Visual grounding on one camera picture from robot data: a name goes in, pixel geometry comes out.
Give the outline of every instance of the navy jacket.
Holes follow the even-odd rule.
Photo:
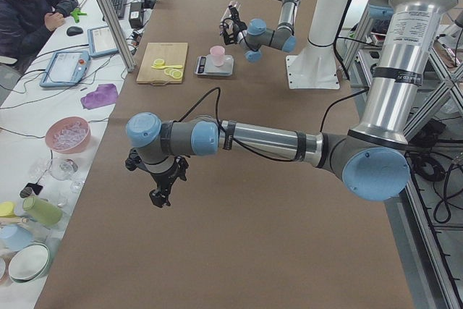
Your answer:
[[[37,54],[52,34],[45,14],[55,11],[67,17],[77,5],[77,0],[0,0],[0,56],[21,60]]]

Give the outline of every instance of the computer mouse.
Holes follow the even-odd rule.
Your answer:
[[[81,28],[81,27],[69,27],[67,28],[66,30],[66,34],[67,36],[74,36],[74,35],[78,35],[78,34],[82,34],[84,33],[84,30]]]

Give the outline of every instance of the pink cup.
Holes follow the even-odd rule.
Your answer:
[[[209,51],[212,57],[212,63],[216,67],[224,65],[225,62],[225,48],[223,46],[212,46]]]

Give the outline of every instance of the blue cup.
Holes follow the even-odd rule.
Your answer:
[[[12,251],[24,249],[33,241],[33,235],[26,228],[17,224],[9,224],[0,231],[0,239]]]

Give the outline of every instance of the green cup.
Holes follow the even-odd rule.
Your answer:
[[[38,223],[47,227],[57,224],[63,216],[60,208],[35,196],[24,199],[22,208]]]

